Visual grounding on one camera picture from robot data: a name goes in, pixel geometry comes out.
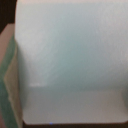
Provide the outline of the teal padded gripper finger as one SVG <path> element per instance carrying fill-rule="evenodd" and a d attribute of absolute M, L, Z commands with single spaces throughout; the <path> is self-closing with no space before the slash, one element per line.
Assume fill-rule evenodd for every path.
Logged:
<path fill-rule="evenodd" d="M 22 128 L 17 43 L 13 24 L 0 34 L 0 114 L 6 128 Z"/>

